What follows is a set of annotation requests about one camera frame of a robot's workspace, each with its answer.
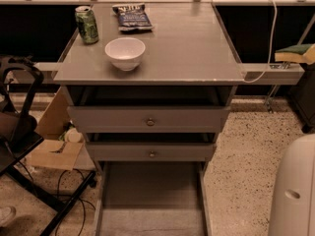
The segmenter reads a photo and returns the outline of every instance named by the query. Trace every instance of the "terrazzo floor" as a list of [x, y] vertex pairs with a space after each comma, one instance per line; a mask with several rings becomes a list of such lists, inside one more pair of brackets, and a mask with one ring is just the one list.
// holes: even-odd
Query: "terrazzo floor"
[[[48, 101], [47, 95], [38, 97], [32, 114], [39, 118]], [[204, 178], [213, 236], [267, 236], [279, 163], [285, 148], [305, 135], [301, 132], [302, 123], [284, 98], [274, 100], [274, 113], [269, 113], [263, 102], [262, 97], [236, 97], [219, 136], [217, 151]], [[62, 173], [31, 168], [34, 182], [51, 193], [56, 192]], [[83, 236], [91, 235], [93, 228], [99, 175], [96, 180], [96, 188], [88, 187], [81, 196], [88, 202], [83, 202]], [[76, 170], [66, 172], [60, 194], [71, 193], [80, 181]], [[0, 206], [17, 209], [12, 223], [0, 229], [4, 236], [39, 235], [55, 214], [6, 175], [0, 177]], [[52, 235], [79, 235], [83, 221], [83, 205], [77, 202]]]

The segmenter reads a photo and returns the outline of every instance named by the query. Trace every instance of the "white bowl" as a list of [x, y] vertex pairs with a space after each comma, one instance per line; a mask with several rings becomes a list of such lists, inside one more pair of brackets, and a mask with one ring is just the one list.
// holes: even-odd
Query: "white bowl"
[[110, 62], [123, 71], [131, 71], [139, 66], [146, 45], [134, 37], [121, 37], [106, 44], [105, 53]]

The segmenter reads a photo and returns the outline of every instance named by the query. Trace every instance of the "can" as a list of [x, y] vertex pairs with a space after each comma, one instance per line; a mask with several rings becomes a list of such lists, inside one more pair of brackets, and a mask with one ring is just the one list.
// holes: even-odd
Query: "can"
[[76, 8], [76, 22], [84, 43], [98, 42], [95, 14], [90, 6], [79, 6]]

